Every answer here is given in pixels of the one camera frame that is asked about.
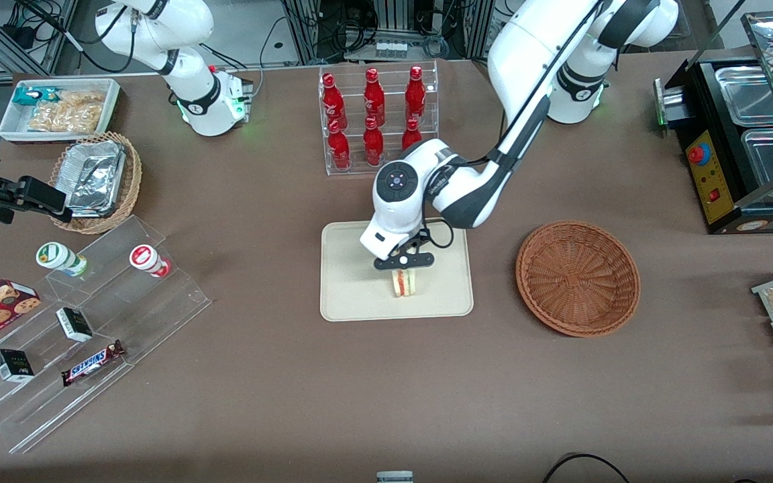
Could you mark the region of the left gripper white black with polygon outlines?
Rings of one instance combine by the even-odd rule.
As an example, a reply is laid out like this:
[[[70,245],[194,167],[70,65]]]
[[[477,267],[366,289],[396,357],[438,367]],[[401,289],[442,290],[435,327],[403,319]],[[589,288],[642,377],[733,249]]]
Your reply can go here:
[[[399,270],[414,269],[416,279],[421,267],[433,266],[433,254],[421,250],[431,241],[420,216],[402,228],[390,227],[374,216],[360,237],[362,247],[374,256],[374,269],[390,271],[393,282],[398,281]]]

